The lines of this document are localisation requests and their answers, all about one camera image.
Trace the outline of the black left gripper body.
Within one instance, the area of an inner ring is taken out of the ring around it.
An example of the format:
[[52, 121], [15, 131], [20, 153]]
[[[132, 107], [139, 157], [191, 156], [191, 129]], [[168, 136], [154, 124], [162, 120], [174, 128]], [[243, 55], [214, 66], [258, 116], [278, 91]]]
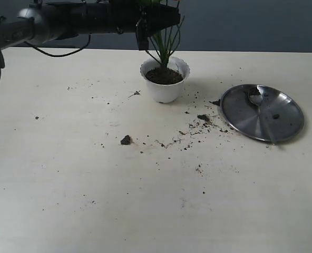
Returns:
[[181, 19], [176, 7], [164, 4], [111, 4], [111, 15], [125, 32], [140, 30], [146, 36], [176, 26]]

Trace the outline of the robot arm left grey black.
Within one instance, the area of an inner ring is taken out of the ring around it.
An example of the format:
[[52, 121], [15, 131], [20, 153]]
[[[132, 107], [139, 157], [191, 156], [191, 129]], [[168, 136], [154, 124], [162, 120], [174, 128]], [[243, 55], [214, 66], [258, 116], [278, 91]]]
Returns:
[[0, 16], [0, 80], [5, 61], [2, 50], [25, 43], [33, 49], [46, 42], [86, 34], [134, 33], [140, 51], [157, 32], [178, 25], [178, 7], [159, 1], [33, 1], [16, 19]]

